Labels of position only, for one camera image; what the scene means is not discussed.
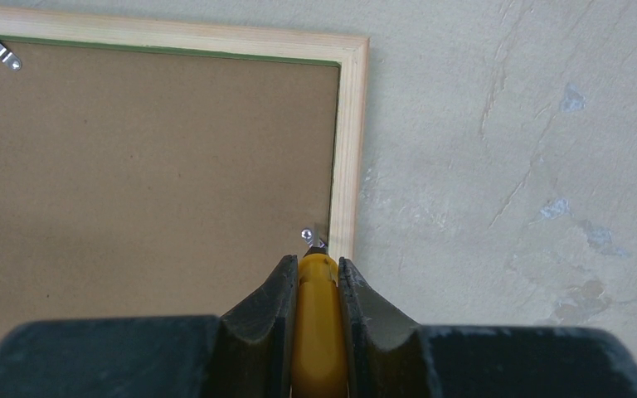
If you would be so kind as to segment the metal frame clip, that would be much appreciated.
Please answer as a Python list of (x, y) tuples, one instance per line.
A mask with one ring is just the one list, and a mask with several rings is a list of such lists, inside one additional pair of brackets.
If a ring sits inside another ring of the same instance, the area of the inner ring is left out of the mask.
[(22, 68), (21, 59), (11, 50), (9, 50), (0, 41), (0, 62), (6, 65), (10, 70), (19, 71)]
[(306, 245), (311, 248), (326, 248), (327, 245), (323, 241), (320, 235), (317, 235), (312, 228), (303, 228), (300, 232), (302, 240), (306, 243)]

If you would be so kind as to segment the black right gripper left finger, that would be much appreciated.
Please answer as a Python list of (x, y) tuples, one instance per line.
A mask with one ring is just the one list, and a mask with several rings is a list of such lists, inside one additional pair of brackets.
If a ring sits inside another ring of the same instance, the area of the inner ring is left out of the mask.
[(201, 397), (288, 397), (298, 301), (298, 258), (218, 318), (207, 344)]

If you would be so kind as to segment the yellow handled screwdriver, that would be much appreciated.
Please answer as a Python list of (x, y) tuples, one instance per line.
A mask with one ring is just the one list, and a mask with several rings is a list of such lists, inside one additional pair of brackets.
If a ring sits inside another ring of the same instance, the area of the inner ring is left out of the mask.
[(298, 263), (291, 395), (348, 396), (338, 265), (324, 248), (309, 248)]

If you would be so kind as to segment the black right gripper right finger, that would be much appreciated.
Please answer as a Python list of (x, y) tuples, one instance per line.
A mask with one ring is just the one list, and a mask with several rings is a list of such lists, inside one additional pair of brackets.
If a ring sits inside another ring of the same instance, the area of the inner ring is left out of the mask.
[(338, 296), (351, 397), (442, 397), (423, 327), (380, 295), (347, 258)]

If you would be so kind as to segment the green wooden picture frame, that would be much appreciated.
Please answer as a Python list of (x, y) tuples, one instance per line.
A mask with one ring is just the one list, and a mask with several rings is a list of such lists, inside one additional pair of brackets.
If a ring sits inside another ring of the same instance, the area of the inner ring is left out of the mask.
[(220, 314), (311, 227), (353, 252), (369, 41), (0, 8), (0, 341)]

